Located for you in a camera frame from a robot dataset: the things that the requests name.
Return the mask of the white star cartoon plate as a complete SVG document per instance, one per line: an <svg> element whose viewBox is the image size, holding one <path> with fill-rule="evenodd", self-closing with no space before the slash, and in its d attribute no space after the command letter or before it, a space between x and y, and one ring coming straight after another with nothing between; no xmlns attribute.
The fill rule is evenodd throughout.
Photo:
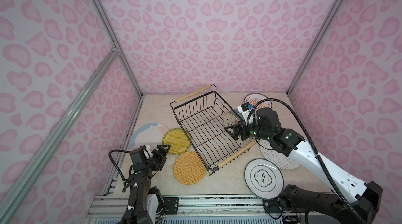
<svg viewBox="0 0 402 224"><path fill-rule="evenodd" d="M230 125L237 124L237 123L239 123L239 120L237 119L237 117L235 117L232 114L225 114L225 116L224 116L224 129L225 129L225 126L230 126ZM232 129L228 129L228 130L225 130L225 131L232 137L232 134L233 134ZM249 139L246 140L246 141L241 141L240 140L240 141L236 141L236 142L239 144L240 147L243 148L243 147L245 147L246 145L248 145L250 143L250 140Z"/></svg>

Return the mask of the yellow-green woven plate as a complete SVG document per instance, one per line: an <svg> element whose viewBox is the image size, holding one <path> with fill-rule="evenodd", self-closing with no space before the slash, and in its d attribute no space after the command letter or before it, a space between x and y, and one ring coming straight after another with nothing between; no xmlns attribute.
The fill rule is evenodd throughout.
<svg viewBox="0 0 402 224"><path fill-rule="evenodd" d="M169 130L162 139L163 145L170 145L169 154L180 155L189 150L191 143L181 128Z"/></svg>

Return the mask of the orange woven plate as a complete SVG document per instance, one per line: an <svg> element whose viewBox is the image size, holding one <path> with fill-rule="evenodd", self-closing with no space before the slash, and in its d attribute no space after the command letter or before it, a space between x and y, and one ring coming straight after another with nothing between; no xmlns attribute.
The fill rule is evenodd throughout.
<svg viewBox="0 0 402 224"><path fill-rule="evenodd" d="M174 163L173 174L184 185L194 185L205 176L206 168L195 151L181 154Z"/></svg>

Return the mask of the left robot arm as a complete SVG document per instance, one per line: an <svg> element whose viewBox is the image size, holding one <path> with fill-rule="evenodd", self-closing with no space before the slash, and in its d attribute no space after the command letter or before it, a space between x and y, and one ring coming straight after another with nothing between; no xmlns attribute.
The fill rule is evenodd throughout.
<svg viewBox="0 0 402 224"><path fill-rule="evenodd" d="M129 175L124 177L121 170L123 189L130 190L127 207L121 218L121 224L154 224L157 214L163 211L164 201L157 187L151 186L154 174L161 171L170 150L169 144L158 144L153 151L142 145L132 151L124 151L130 155L132 165Z"/></svg>

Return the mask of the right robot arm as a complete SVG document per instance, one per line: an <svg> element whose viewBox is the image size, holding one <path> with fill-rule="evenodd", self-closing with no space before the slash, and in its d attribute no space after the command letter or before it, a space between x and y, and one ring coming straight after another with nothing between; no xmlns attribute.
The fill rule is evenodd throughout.
<svg viewBox="0 0 402 224"><path fill-rule="evenodd" d="M304 209L330 216L342 224L371 224L380 209L383 189L375 182L366 183L344 171L321 155L309 136L282 127L276 111L271 108L247 111L240 107L243 120L224 124L234 140L267 141L270 147L296 161L321 179L332 193L319 193L288 185L278 195L282 211Z"/></svg>

